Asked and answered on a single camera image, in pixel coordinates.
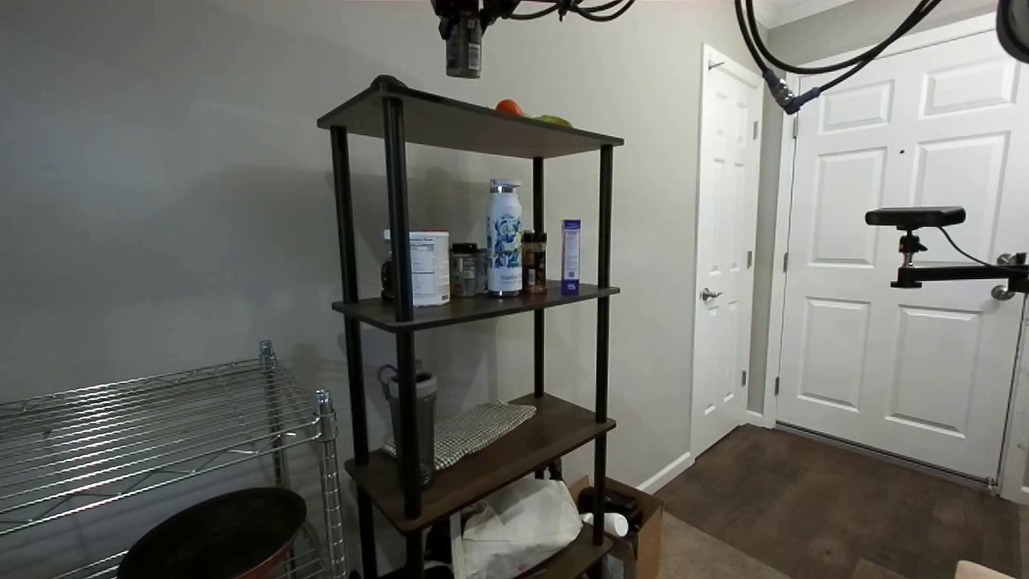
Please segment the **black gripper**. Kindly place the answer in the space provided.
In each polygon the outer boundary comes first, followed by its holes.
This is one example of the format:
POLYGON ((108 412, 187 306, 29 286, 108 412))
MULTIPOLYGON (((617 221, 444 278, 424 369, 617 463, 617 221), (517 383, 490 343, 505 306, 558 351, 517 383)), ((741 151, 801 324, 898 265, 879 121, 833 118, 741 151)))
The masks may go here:
POLYGON ((476 78, 484 65, 484 35, 505 14, 505 0, 432 0, 432 6, 449 45, 449 73, 476 78))

